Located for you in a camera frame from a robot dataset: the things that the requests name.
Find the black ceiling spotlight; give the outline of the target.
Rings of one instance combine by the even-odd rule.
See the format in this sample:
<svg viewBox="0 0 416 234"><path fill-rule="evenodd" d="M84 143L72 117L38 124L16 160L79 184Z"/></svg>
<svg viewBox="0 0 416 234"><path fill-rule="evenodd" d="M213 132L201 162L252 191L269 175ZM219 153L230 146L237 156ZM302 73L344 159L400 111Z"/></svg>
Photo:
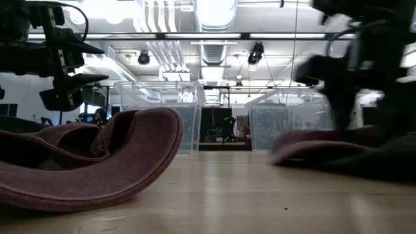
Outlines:
<svg viewBox="0 0 416 234"><path fill-rule="evenodd" d="M262 42L256 42L250 51L248 57L249 65L257 65L259 61L263 58L264 46Z"/></svg>
<svg viewBox="0 0 416 234"><path fill-rule="evenodd" d="M149 51L141 51L137 61L140 65L148 65L150 63Z"/></svg>

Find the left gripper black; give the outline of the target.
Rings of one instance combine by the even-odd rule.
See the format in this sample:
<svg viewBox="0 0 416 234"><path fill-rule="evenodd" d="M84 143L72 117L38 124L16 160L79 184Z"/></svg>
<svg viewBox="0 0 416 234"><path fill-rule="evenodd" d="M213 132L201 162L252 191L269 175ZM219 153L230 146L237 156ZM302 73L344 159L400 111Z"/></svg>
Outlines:
<svg viewBox="0 0 416 234"><path fill-rule="evenodd" d="M87 44L71 29L62 29L52 19L45 28L30 27L26 42L0 40L0 72L16 75L53 77L53 88L39 93L48 111L69 112L83 102L82 88L108 79L107 75L78 73L69 70L85 65L83 54L103 55L102 49Z"/></svg>

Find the person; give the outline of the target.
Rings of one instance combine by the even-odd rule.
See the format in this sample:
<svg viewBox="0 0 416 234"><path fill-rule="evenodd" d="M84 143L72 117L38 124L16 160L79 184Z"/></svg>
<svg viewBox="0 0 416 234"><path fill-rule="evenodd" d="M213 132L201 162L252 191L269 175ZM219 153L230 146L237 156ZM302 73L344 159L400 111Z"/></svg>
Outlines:
<svg viewBox="0 0 416 234"><path fill-rule="evenodd" d="M93 124L95 124L99 127L103 127L104 125L107 124L107 122L108 122L107 113L106 113L105 109L104 108L97 109L94 113Z"/></svg>

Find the silver ventilation duct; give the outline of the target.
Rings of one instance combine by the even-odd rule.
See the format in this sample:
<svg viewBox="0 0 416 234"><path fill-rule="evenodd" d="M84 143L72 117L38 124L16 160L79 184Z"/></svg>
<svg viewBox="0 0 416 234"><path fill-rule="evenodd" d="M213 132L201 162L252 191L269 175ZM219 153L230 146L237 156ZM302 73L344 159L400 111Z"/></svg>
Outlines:
<svg viewBox="0 0 416 234"><path fill-rule="evenodd" d="M234 29L238 0L192 0L196 31L228 33ZM201 45L200 55L207 66L220 66L226 59L226 45Z"/></svg>

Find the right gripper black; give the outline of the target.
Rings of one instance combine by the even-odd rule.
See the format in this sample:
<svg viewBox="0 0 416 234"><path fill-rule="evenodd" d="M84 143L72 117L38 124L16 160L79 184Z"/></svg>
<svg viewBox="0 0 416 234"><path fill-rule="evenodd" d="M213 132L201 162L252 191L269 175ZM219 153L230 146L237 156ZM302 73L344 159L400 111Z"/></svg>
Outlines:
<svg viewBox="0 0 416 234"><path fill-rule="evenodd" d="M351 122L357 88L351 81L395 81L407 71L401 66L405 47L415 38L411 32L416 0L312 0L311 6L324 14L323 21L342 14L350 18L348 28L328 37L325 55L313 55L301 63L294 80L307 86L324 86L336 130ZM332 56L332 44L353 34L342 58ZM378 130L382 137L403 136L416 131L416 81L393 83L379 102Z"/></svg>

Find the black overhead light bar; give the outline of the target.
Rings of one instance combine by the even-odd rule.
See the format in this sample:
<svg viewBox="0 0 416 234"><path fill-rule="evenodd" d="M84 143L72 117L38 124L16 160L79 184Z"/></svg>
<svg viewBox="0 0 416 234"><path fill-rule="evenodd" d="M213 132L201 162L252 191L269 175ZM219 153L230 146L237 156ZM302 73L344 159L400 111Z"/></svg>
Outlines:
<svg viewBox="0 0 416 234"><path fill-rule="evenodd" d="M139 41L139 40L307 40L307 41L323 41L330 39L335 33L319 33L319 32L112 32L112 33L91 33L86 36L86 41L93 40L123 40L123 41Z"/></svg>

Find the dark cap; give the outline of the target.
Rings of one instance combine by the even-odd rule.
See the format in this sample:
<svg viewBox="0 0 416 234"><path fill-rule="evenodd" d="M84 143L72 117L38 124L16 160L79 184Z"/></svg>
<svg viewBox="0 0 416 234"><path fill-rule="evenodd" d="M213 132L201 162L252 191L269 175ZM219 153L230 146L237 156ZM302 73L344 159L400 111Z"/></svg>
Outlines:
<svg viewBox="0 0 416 234"><path fill-rule="evenodd" d="M275 141L270 164L416 185L416 135L377 139L375 125L293 131Z"/></svg>

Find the clear plastic bin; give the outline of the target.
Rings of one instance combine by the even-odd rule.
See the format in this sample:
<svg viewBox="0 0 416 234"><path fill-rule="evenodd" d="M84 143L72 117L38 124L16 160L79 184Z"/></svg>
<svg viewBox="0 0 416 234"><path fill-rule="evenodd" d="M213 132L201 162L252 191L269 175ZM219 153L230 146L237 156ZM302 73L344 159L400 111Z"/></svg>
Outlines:
<svg viewBox="0 0 416 234"><path fill-rule="evenodd" d="M280 88L245 104L252 149L268 151L280 135L291 131L332 130L330 106L312 88Z"/></svg>
<svg viewBox="0 0 416 234"><path fill-rule="evenodd" d="M183 119L184 135L179 154L191 155L198 149L202 107L205 104L203 85L194 81L120 81L114 84L120 94L120 110L144 110L170 107Z"/></svg>

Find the red cap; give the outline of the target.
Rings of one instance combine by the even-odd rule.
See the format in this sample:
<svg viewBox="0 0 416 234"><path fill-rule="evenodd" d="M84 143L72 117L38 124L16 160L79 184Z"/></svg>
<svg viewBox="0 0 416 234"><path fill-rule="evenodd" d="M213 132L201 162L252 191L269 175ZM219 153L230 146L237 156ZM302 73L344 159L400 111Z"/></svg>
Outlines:
<svg viewBox="0 0 416 234"><path fill-rule="evenodd" d="M182 117L170 108L119 112L103 127L0 131L0 203L54 212L122 203L169 167L182 138Z"/></svg>

